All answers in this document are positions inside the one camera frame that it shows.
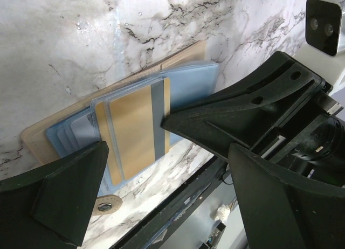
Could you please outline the gold credit card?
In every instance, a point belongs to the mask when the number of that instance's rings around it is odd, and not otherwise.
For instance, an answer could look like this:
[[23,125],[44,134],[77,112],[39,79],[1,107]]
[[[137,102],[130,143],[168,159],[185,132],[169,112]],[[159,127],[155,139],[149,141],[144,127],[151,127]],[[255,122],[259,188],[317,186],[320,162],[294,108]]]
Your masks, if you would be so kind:
[[91,101],[97,135],[109,147],[108,172],[120,185],[170,149],[161,122],[170,113],[170,80],[153,76]]

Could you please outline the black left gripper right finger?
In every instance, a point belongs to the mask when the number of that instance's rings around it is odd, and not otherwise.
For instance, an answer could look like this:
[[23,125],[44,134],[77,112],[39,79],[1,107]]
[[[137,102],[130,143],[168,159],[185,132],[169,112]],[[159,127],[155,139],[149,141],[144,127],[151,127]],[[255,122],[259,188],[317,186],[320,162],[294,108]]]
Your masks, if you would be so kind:
[[232,144],[228,162],[250,248],[344,248],[344,188]]

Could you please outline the beige card holder wallet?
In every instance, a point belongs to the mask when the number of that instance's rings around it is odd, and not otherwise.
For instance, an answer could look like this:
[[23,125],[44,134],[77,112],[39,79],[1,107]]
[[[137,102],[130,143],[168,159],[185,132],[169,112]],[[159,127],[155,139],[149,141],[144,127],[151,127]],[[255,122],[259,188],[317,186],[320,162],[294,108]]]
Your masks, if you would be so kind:
[[205,59],[204,41],[129,76],[26,128],[21,139],[46,164],[103,140],[109,155],[93,214],[117,211],[117,189],[167,154],[180,140],[161,128],[174,109],[211,95],[219,66]]

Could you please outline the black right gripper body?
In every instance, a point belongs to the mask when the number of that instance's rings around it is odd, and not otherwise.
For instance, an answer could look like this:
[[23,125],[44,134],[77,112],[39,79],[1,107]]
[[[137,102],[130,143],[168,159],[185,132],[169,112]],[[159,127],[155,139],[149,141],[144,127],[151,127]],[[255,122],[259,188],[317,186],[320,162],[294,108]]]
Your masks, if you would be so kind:
[[343,107],[319,91],[253,148],[262,158],[316,181],[344,186]]

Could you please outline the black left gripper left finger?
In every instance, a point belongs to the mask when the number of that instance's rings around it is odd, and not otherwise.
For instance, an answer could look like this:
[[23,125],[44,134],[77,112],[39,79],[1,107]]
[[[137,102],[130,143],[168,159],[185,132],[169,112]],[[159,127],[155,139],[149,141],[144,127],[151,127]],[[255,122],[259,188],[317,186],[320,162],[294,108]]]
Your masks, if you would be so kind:
[[108,158],[99,141],[1,181],[1,248],[82,245]]

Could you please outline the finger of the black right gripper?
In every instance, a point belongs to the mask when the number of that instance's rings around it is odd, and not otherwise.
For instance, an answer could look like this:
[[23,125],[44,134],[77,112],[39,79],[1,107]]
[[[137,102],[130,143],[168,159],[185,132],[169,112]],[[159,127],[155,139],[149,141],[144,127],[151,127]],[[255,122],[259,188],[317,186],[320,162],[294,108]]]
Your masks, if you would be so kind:
[[174,109],[162,127],[221,158],[233,143],[263,154],[279,136],[288,144],[321,115],[313,98],[331,90],[324,78],[277,51],[232,86]]

